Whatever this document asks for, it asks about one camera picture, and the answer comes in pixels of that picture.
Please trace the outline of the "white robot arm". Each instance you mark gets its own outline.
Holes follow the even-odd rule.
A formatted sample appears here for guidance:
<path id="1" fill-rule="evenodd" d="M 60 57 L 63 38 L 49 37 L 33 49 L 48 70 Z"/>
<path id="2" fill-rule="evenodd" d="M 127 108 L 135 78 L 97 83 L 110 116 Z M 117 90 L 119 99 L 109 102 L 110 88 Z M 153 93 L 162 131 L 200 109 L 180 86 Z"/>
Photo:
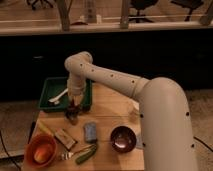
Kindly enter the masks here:
<path id="1" fill-rule="evenodd" d="M 68 57 L 65 68 L 72 96 L 90 79 L 139 103 L 145 171 L 198 171 L 188 101 L 178 83 L 98 67 L 86 51 Z"/>

